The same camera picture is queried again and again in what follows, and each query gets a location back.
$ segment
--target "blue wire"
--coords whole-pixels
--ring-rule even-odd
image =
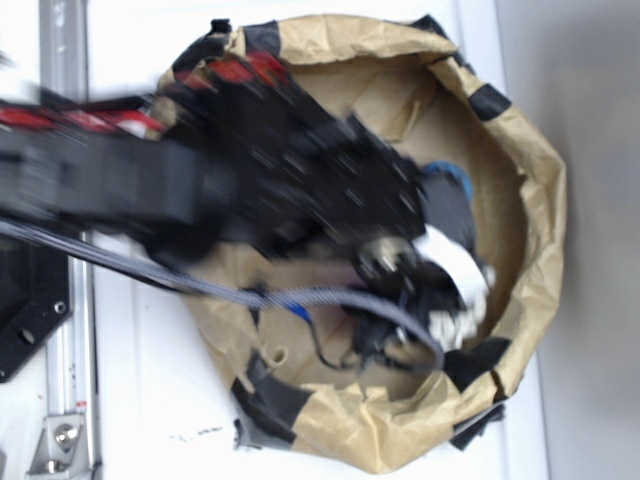
[[[301,319],[303,319],[305,322],[307,323],[311,323],[311,315],[309,314],[309,311],[304,308],[302,305],[300,305],[299,303],[294,303],[291,305],[287,305],[287,310],[289,310],[291,313],[299,316]]]

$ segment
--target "brown paper bag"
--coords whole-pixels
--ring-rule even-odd
[[[444,371],[336,372],[318,361],[306,324],[288,311],[256,318],[224,301],[185,299],[238,405],[241,442],[392,471],[441,442],[461,440],[515,392],[558,306],[565,166],[529,120],[472,73],[430,17],[405,26],[322,15],[218,29],[190,47],[181,68],[191,62],[197,72],[201,58],[255,50],[282,59],[331,113],[355,112],[402,154],[419,164],[454,162],[474,184],[477,251],[496,268],[497,285],[479,335],[447,354]],[[161,84],[173,81],[175,70]],[[157,110],[168,121],[175,115]],[[219,246],[194,273],[237,287],[262,280],[273,289],[355,278],[349,265],[270,263],[238,245]],[[339,308],[311,313],[325,354],[340,358],[353,319]]]

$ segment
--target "gray wall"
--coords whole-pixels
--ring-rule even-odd
[[[540,348],[554,480],[640,478],[640,2],[497,0],[509,95],[568,163]]]

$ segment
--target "gray cable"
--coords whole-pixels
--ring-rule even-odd
[[[434,369],[442,369],[444,366],[442,347],[431,337],[427,328],[394,303],[367,292],[338,287],[310,287],[259,294],[229,288],[186,273],[168,270],[143,260],[125,257],[23,222],[0,218],[0,234],[16,240],[51,247],[72,257],[133,277],[144,277],[184,293],[201,293],[220,297],[253,309],[274,306],[288,308],[300,304],[306,306],[342,305],[366,310],[405,327],[433,351],[435,355]]]

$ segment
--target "black bracket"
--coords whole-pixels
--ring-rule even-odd
[[[69,317],[70,300],[66,255],[0,237],[0,383]]]

